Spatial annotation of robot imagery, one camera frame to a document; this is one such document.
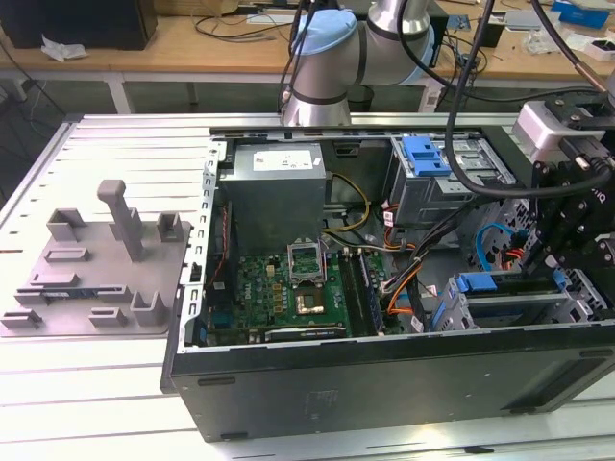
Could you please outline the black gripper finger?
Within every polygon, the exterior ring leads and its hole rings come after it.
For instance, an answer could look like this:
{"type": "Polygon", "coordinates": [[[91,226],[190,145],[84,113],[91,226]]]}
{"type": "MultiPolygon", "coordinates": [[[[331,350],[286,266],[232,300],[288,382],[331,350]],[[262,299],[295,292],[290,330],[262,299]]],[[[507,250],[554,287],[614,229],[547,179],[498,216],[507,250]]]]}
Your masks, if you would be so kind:
{"type": "Polygon", "coordinates": [[[559,177],[558,168],[553,163],[536,161],[533,164],[529,196],[529,216],[531,219],[531,239],[529,253],[524,259],[522,271],[530,277],[543,276],[551,271],[553,263],[546,260],[553,255],[561,243],[558,231],[560,212],[565,198],[547,189],[561,189],[565,181],[559,177]]]}
{"type": "Polygon", "coordinates": [[[566,201],[549,222],[545,263],[562,269],[614,269],[614,205],[566,201]]]}

